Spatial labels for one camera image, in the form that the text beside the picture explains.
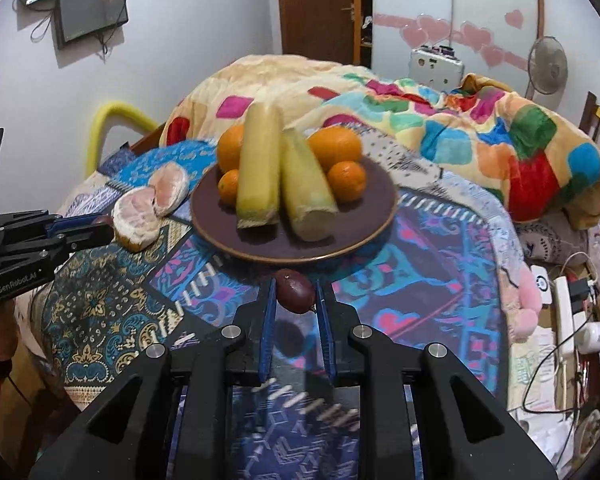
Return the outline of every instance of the wire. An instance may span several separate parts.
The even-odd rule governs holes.
[[[118,22],[120,21],[120,18],[122,17],[122,13],[125,12],[125,9],[126,9],[126,0],[122,4],[122,8],[120,9],[120,12],[118,13],[118,17],[116,18],[115,25],[113,26],[113,30],[111,31],[111,34],[109,34],[109,37],[106,40],[104,39],[104,34],[102,32],[98,32],[96,34],[96,38],[98,38],[98,41],[100,42],[100,46],[102,47],[102,57],[103,58],[109,53],[109,46],[107,43],[109,43],[109,41],[111,40],[111,38],[113,38],[113,35],[116,33],[116,31],[122,26],[122,25],[118,25]]]
[[[565,269],[565,267],[567,266],[567,264],[569,263],[569,261],[571,261],[571,259],[572,259],[574,256],[579,256],[580,254],[584,254],[584,255],[587,257],[587,261],[588,261],[588,262],[591,264],[591,267],[593,268],[593,271],[596,273],[596,277],[593,279],[593,282],[589,284],[590,286],[591,286],[591,285],[595,285],[595,284],[598,282],[598,270],[596,269],[596,266],[595,266],[595,264],[593,263],[593,261],[592,261],[591,257],[590,257],[590,256],[589,256],[587,253],[585,253],[584,251],[578,251],[577,253],[573,253],[571,256],[569,256],[569,257],[566,259],[566,261],[565,261],[564,265],[562,266],[562,268],[560,269],[560,275],[561,275],[561,276],[563,276],[563,275],[564,275],[564,269]]]
[[[582,383],[580,382],[580,380],[578,379],[578,383],[580,384],[580,387],[582,388]],[[564,452],[567,449],[567,446],[569,445],[569,439],[571,438],[571,433],[573,433],[573,430],[576,426],[576,422],[578,420],[578,414],[580,413],[580,409],[576,406],[573,407],[573,420],[571,421],[571,427],[569,428],[569,433],[567,433],[567,438],[564,441],[564,446],[562,446],[562,451],[560,452],[560,455],[558,456],[558,460],[555,461],[554,464],[554,469],[557,469],[557,467],[560,465],[560,460],[562,460],[562,456],[564,455]]]
[[[40,20],[40,22],[33,28],[33,30],[31,31],[31,34],[29,34],[29,39],[33,42],[33,43],[39,43],[40,41],[42,41],[42,39],[46,36],[46,32],[49,30],[49,26],[51,25],[51,18],[54,15],[54,12],[51,11],[48,13],[48,15],[46,15],[44,18],[42,18]],[[33,36],[35,34],[35,32],[42,26],[43,23],[46,22],[46,27],[45,30],[42,31],[42,34],[40,34],[39,36]]]
[[[17,391],[17,393],[22,397],[22,400],[24,400],[31,409],[33,409],[33,406],[31,405],[31,403],[29,402],[29,399],[27,399],[27,397],[24,396],[24,394],[22,393],[22,391],[19,389],[19,387],[16,386],[16,383],[13,382],[13,379],[11,379],[11,376],[8,375],[7,379],[9,380],[9,382],[11,383],[11,385],[15,388],[15,390]]]
[[[562,345],[564,345],[565,343],[567,343],[568,341],[570,341],[580,330],[582,330],[584,328],[584,326],[591,320],[592,316],[593,316],[593,312],[591,314],[589,314],[589,316],[587,317],[587,319],[585,320],[585,322],[583,324],[581,324],[578,327],[578,329],[573,332],[573,334],[571,334],[568,338],[566,338],[559,345],[557,345],[553,350],[551,350],[547,355],[545,355],[544,358],[540,361],[540,363],[536,367],[536,370],[534,371],[533,375],[531,376],[531,380],[529,381],[529,385],[526,388],[525,395],[522,397],[522,409],[525,412],[527,412],[527,413],[535,413],[537,415],[542,415],[543,413],[564,414],[564,413],[571,413],[571,412],[575,412],[576,411],[576,408],[568,408],[568,409],[565,409],[565,410],[553,410],[553,411],[546,411],[546,412],[540,412],[538,410],[531,410],[531,409],[529,409],[526,406],[526,398],[529,395],[529,390],[531,389],[531,385],[533,384],[534,380],[538,376],[538,372],[540,371],[540,368],[542,367],[542,365],[547,361],[547,359],[549,357],[551,357],[554,353],[556,353],[558,351],[558,348],[560,348]]]

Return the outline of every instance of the bed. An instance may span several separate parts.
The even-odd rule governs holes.
[[[158,133],[133,149],[122,147],[60,213],[109,212],[124,191],[145,184],[167,160],[185,166],[194,186],[215,162],[215,140],[253,100],[281,105],[285,123],[302,131],[345,124],[366,139],[366,154],[391,173],[400,208],[378,240],[301,270],[312,278],[326,275],[339,301],[353,304],[363,322],[394,341],[420,348],[443,342],[503,405],[516,408],[526,384],[510,356],[528,349],[512,328],[522,306],[524,265],[510,213],[513,208],[531,219],[537,212],[521,206],[521,193],[528,190],[516,190],[511,173],[485,171],[477,153],[495,146],[487,160],[500,160],[516,149],[503,138],[521,128],[516,114],[529,104],[518,99],[475,77],[448,99],[409,80],[379,81],[360,67],[248,57],[203,82],[174,109],[160,132],[160,148],[147,150]],[[530,113],[534,120],[523,118],[522,125],[531,124],[535,132],[548,122],[554,126],[553,137],[545,136],[527,158],[544,157],[541,177],[553,173],[564,184],[543,197],[542,208],[558,201],[572,223],[597,221],[599,151],[547,110]],[[538,113],[546,118],[538,120]],[[556,136],[563,145],[559,153],[551,144]],[[458,140],[470,159],[440,159],[446,155],[438,152],[458,150]],[[574,150],[577,156],[593,154],[599,171],[589,171],[584,181],[564,178],[565,168],[579,168],[579,162],[569,166]],[[491,187],[478,185],[485,178]],[[30,297],[26,317],[39,343],[32,350],[78,407],[152,342],[180,348],[229,324],[236,307],[253,299],[258,280],[271,272],[206,244],[191,228],[188,209],[185,202],[164,219],[158,241],[141,253],[111,244],[74,254],[55,282]],[[313,317],[278,310],[271,379],[253,390],[234,388],[230,463],[236,478],[355,475],[358,393],[329,387],[319,349]],[[413,438],[417,456],[416,427]]]

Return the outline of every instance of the blue gripper pad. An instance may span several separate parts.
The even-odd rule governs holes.
[[[320,280],[315,283],[315,313],[318,316],[318,330],[320,331],[324,370],[327,372],[331,384],[333,384],[336,378],[333,334],[331,333],[331,325],[329,323],[329,316],[327,314],[327,307],[324,301],[324,293],[322,292]]]
[[[63,231],[65,229],[73,229],[76,227],[91,225],[91,223],[99,216],[102,216],[102,213],[91,213],[88,215],[59,218],[51,224],[51,227],[49,229],[46,230],[46,236],[48,238],[51,238],[57,232]]]
[[[260,335],[260,358],[258,359],[258,378],[260,383],[267,380],[271,368],[271,355],[273,354],[273,322],[276,320],[276,280],[269,283],[267,306],[262,321]]]

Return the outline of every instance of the yellow pipe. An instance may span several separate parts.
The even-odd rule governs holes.
[[[91,123],[89,147],[87,149],[87,160],[85,164],[85,178],[98,169],[103,141],[102,127],[107,118],[112,115],[119,115],[128,119],[139,128],[146,130],[148,134],[159,126],[158,123],[147,117],[140,110],[127,103],[123,103],[122,101],[110,101],[103,104],[98,109],[93,123]]]

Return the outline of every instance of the plate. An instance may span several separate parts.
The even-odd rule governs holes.
[[[333,235],[319,242],[305,242],[292,231],[281,200],[280,222],[237,229],[235,210],[218,197],[218,166],[210,168],[191,192],[191,221],[206,241],[226,253],[264,264],[280,266],[316,262],[349,253],[378,236],[394,218],[396,187],[389,174],[369,158],[360,164],[366,171],[362,198],[339,205]]]

